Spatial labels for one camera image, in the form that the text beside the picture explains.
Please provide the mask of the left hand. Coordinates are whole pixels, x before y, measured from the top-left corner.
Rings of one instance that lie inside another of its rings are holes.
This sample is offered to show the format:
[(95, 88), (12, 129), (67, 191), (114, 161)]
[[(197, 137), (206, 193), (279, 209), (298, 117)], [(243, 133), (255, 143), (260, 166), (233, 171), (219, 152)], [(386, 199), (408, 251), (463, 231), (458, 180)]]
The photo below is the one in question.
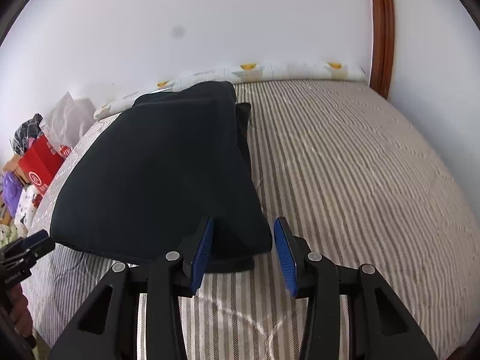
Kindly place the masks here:
[(23, 294), (20, 284), (17, 284), (9, 292), (12, 304), (10, 318), (15, 325), (17, 333), (25, 338), (32, 335), (32, 315), (29, 312), (29, 301)]

